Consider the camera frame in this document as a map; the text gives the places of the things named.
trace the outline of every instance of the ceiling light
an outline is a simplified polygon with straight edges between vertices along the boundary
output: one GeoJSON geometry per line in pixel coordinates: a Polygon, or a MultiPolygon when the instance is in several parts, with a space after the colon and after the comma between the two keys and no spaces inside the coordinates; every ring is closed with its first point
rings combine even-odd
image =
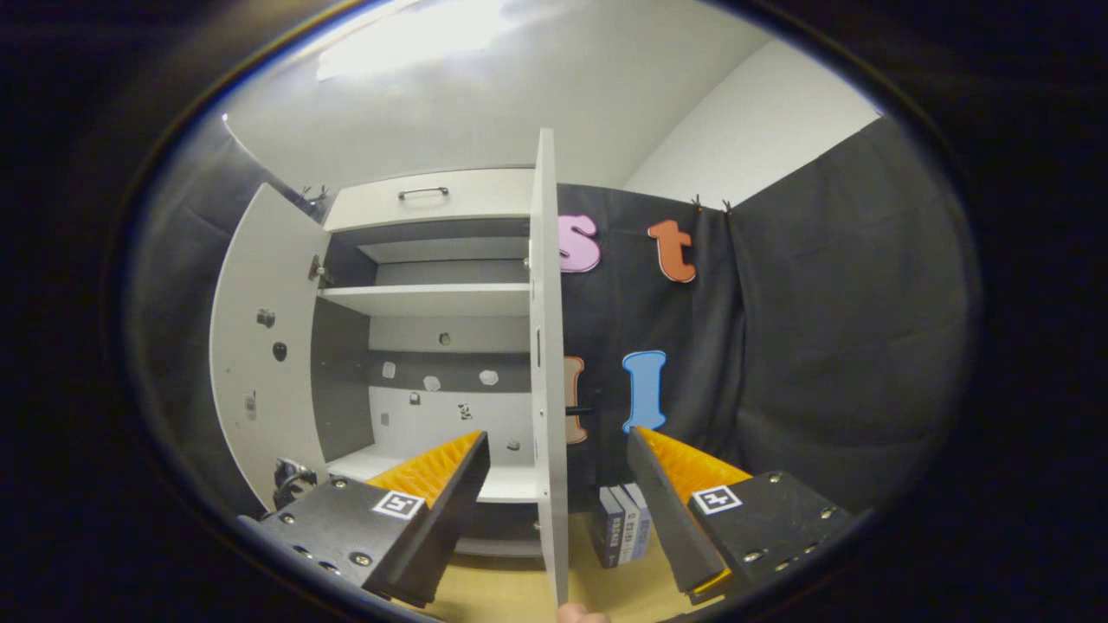
{"type": "Polygon", "coordinates": [[[350,33],[319,55],[316,78],[366,74],[482,50],[503,25],[501,0],[452,0],[350,33]]]}

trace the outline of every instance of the open cabinet door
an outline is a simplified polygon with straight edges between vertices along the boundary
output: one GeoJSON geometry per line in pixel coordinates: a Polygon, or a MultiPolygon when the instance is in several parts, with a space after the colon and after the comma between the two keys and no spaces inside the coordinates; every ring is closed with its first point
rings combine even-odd
{"type": "Polygon", "coordinates": [[[308,274],[312,256],[322,261],[329,242],[321,226],[263,184],[235,229],[216,285],[208,353],[219,426],[268,510],[278,459],[327,477],[311,404],[317,283],[308,274]]]}
{"type": "Polygon", "coordinates": [[[538,133],[531,198],[531,396],[535,478],[543,560],[554,598],[565,603],[570,582],[570,518],[565,464],[562,347],[562,262],[557,233],[554,133],[538,133]]]}

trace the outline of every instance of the white shelf board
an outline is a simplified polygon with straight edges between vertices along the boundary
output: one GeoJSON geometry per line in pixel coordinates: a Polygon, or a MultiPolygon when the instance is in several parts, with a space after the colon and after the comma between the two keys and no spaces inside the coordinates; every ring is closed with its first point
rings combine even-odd
{"type": "Polygon", "coordinates": [[[386,265],[451,259],[522,259],[527,256],[527,238],[429,238],[360,245],[358,248],[373,262],[386,265]]]}
{"type": "MultiPolygon", "coordinates": [[[[327,471],[331,476],[366,481],[402,462],[404,459],[376,455],[370,446],[327,463],[327,471]]],[[[489,476],[478,496],[479,502],[533,503],[536,500],[535,468],[531,466],[489,468],[489,476]]]]}
{"type": "Polygon", "coordinates": [[[319,296],[368,316],[526,317],[530,292],[530,284],[435,284],[326,288],[319,296]]]}

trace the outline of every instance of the stacked books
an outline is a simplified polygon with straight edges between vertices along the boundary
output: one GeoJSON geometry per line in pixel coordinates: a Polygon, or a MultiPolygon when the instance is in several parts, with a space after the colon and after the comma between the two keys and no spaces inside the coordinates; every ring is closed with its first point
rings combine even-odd
{"type": "Polygon", "coordinates": [[[611,569],[646,555],[650,511],[634,482],[601,487],[593,511],[593,547],[601,566],[611,569]]]}

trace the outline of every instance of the drawer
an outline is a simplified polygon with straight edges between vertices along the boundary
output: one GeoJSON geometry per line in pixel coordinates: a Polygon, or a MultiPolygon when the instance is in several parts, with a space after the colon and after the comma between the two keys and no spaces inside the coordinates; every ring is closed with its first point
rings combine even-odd
{"type": "Polygon", "coordinates": [[[478,168],[350,186],[335,197],[324,227],[337,233],[438,219],[527,217],[534,175],[533,168],[478,168]],[[409,193],[440,187],[448,192],[409,193]]]}

